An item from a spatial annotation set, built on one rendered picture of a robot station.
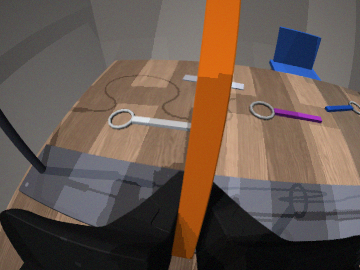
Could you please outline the grey flat bar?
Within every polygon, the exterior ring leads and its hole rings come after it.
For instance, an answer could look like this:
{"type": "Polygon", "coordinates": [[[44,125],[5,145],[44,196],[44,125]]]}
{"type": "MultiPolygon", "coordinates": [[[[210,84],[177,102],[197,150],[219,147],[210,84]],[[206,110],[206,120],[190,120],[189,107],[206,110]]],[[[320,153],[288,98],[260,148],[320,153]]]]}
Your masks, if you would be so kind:
{"type": "MultiPolygon", "coordinates": [[[[191,80],[191,82],[196,82],[197,76],[185,75],[183,80],[191,80]]],[[[244,84],[240,84],[240,83],[232,82],[231,86],[232,86],[232,88],[236,88],[236,90],[243,90],[243,88],[244,88],[244,84]]]]}

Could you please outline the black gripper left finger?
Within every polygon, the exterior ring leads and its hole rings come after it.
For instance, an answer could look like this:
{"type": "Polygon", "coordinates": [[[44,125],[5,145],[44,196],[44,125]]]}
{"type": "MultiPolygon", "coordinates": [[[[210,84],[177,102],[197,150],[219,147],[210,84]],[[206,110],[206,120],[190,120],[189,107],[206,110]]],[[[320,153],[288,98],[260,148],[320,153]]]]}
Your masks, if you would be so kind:
{"type": "Polygon", "coordinates": [[[143,204],[103,227],[44,218],[11,208],[1,227],[20,259],[44,270],[169,270],[184,171],[143,204]]]}

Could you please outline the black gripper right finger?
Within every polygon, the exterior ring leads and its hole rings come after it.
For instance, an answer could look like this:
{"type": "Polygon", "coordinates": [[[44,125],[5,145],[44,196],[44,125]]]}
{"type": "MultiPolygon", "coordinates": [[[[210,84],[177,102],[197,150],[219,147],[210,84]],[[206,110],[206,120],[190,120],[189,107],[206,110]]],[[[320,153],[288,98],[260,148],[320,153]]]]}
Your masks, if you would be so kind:
{"type": "Polygon", "coordinates": [[[288,242],[213,182],[196,255],[197,270],[347,270],[360,266],[360,235],[288,242]]]}

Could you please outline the grey loop with white straight handle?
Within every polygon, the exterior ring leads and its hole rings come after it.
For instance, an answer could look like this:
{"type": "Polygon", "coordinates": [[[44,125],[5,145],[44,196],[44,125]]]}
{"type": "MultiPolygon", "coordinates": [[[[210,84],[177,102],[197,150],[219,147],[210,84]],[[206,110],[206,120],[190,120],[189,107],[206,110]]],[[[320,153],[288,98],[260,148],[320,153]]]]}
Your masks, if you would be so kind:
{"type": "Polygon", "coordinates": [[[144,118],[144,116],[135,116],[135,114],[133,114],[133,111],[131,110],[119,110],[113,112],[113,114],[108,118],[108,124],[112,128],[124,128],[131,123],[141,124],[141,126],[171,128],[171,130],[180,130],[180,131],[189,131],[189,132],[191,132],[191,124],[192,124],[192,123],[184,123],[184,122],[173,122],[173,120],[153,119],[153,118],[144,118]],[[121,112],[127,112],[127,111],[129,111],[129,114],[131,114],[131,119],[129,119],[127,123],[121,124],[121,126],[115,126],[115,124],[111,122],[113,116],[116,116],[116,114],[121,114],[121,112]]]}

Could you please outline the orange handle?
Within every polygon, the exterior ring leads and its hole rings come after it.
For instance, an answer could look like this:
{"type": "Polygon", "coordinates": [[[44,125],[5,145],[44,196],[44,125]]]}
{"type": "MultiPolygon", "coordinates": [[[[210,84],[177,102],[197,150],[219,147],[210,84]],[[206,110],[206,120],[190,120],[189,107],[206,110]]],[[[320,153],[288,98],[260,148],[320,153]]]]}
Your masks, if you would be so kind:
{"type": "Polygon", "coordinates": [[[187,162],[172,256],[192,259],[211,196],[227,122],[241,0],[207,0],[187,162]]]}

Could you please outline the grey ring with blue handle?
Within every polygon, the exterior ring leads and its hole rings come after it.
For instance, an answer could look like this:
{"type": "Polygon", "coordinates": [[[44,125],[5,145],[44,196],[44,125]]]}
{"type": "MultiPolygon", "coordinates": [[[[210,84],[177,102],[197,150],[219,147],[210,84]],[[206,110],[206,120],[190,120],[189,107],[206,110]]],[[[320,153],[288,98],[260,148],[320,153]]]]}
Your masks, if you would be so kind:
{"type": "MultiPolygon", "coordinates": [[[[357,112],[357,111],[355,110],[355,108],[353,108],[353,107],[351,106],[351,103],[353,103],[353,102],[351,102],[351,100],[349,100],[347,106],[341,106],[341,104],[340,104],[340,106],[328,106],[328,107],[325,106],[324,110],[327,111],[327,112],[351,111],[351,110],[353,110],[353,111],[356,112],[356,114],[360,114],[360,111],[357,112]]],[[[356,104],[357,107],[360,108],[359,104],[357,104],[356,102],[355,102],[355,104],[356,104]]]]}

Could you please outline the purple handle with grey loop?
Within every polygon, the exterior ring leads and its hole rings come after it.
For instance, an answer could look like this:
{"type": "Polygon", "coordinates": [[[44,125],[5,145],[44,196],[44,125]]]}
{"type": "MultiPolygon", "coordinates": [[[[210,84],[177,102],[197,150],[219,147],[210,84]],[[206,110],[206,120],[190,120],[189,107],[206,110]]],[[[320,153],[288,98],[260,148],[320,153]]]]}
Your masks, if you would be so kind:
{"type": "Polygon", "coordinates": [[[259,119],[271,119],[272,116],[275,115],[275,116],[283,116],[283,118],[309,120],[309,122],[317,122],[317,123],[323,122],[323,120],[321,120],[319,116],[315,116],[311,114],[303,114],[303,112],[284,111],[281,110],[281,108],[273,108],[271,104],[267,102],[260,102],[260,100],[257,100],[257,102],[253,102],[252,104],[249,104],[249,111],[251,111],[252,114],[259,119]],[[268,116],[261,116],[259,114],[256,114],[256,111],[253,110],[253,106],[255,106],[255,104],[265,104],[265,106],[271,108],[272,114],[268,116]]]}

